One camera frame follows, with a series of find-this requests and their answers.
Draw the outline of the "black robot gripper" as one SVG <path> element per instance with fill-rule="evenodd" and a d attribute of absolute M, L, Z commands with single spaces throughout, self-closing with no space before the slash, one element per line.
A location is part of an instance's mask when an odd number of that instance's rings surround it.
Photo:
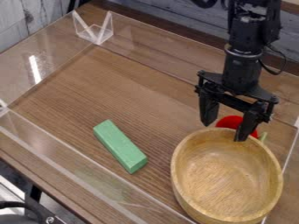
<path fill-rule="evenodd" d="M 220 104 L 240 111 L 243 120 L 233 141 L 257 138 L 257 125 L 268 123 L 279 100 L 259 86 L 263 51 L 240 51 L 224 46 L 225 61 L 221 73 L 199 71 L 194 92 L 200 98 L 200 121 L 209 126 L 219 115 Z"/>

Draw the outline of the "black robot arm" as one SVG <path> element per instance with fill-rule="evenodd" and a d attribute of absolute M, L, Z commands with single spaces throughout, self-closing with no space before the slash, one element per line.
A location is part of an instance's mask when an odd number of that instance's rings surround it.
<path fill-rule="evenodd" d="M 220 105 L 243 113 L 235 140 L 243 142 L 260 123 L 271 120 L 277 97 L 259 86 L 263 71 L 269 70 L 261 61 L 265 49 L 279 40 L 281 30 L 281 0 L 190 0 L 208 9 L 221 4 L 228 12 L 228 43 L 224 45 L 225 61 L 221 73 L 197 72 L 200 121 L 208 126 L 219 115 Z"/>

